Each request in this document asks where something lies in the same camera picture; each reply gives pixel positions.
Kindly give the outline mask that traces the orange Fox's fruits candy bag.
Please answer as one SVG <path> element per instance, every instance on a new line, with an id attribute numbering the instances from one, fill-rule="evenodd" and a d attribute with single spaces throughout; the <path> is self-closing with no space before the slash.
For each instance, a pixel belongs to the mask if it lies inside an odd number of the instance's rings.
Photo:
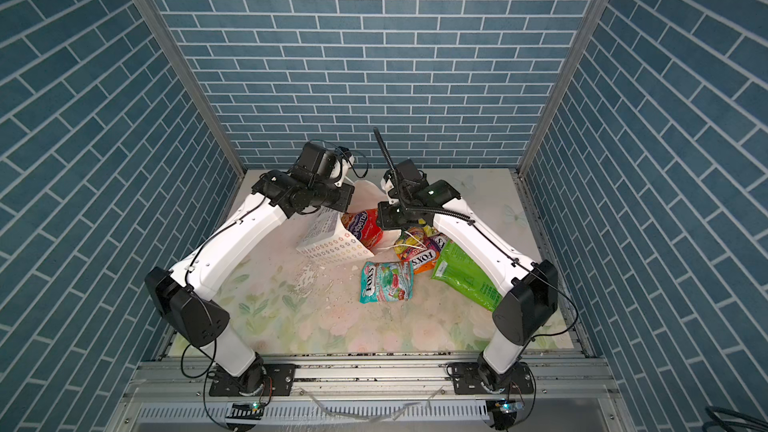
<path id="1" fill-rule="evenodd" d="M 401 262 L 412 265 L 413 272 L 431 272 L 437 264 L 447 237 L 430 226 L 412 227 L 401 233 L 394 251 Z"/>

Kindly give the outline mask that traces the white patterned paper bag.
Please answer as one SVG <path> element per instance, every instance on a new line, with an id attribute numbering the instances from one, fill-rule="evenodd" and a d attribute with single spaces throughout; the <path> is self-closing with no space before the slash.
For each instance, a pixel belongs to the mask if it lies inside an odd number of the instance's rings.
<path id="1" fill-rule="evenodd" d="M 358 180 L 354 183 L 354 188 L 350 206 L 345 213 L 377 208 L 378 203 L 386 199 L 385 193 L 370 181 Z M 296 250 L 319 265 L 340 265 L 370 260 L 377 253 L 393 246 L 399 237 L 398 231 L 383 231 L 382 240 L 373 250 L 369 250 L 344 228 L 341 223 L 343 214 L 321 208 L 309 223 L 308 230 L 298 242 Z"/>

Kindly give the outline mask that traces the red snack packet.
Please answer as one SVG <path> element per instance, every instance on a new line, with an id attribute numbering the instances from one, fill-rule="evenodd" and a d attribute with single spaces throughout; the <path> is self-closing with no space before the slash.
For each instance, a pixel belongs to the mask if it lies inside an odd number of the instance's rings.
<path id="1" fill-rule="evenodd" d="M 378 209 L 372 208 L 357 213 L 344 213 L 341 216 L 344 228 L 364 247 L 373 250 L 383 237 L 383 230 L 378 225 Z"/>

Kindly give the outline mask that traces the green snack packet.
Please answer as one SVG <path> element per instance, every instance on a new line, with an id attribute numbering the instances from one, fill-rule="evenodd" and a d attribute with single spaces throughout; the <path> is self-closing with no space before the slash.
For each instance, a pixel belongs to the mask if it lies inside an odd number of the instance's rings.
<path id="1" fill-rule="evenodd" d="M 449 285 L 489 311 L 494 311 L 502 300 L 486 273 L 453 241 L 442 248 L 432 279 Z"/>

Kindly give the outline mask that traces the teal snack packet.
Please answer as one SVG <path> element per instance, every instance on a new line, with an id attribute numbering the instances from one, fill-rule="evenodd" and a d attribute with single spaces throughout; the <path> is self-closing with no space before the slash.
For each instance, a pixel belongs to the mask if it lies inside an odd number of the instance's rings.
<path id="1" fill-rule="evenodd" d="M 413 295 L 413 282 L 409 262 L 366 262 L 361 270 L 360 302 L 408 301 Z"/>

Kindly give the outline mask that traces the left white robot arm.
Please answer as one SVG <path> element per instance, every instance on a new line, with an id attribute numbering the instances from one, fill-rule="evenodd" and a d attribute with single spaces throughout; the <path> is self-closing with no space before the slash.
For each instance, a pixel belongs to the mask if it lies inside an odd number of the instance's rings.
<path id="1" fill-rule="evenodd" d="M 345 177 L 352 152 L 310 141 L 287 171 L 262 174 L 242 205 L 198 248 L 170 269 L 153 268 L 145 278 L 160 316 L 236 383 L 239 395 L 265 387 L 262 358 L 241 339 L 230 315 L 214 300 L 243 258 L 296 214 L 321 208 L 347 210 L 354 187 Z"/>

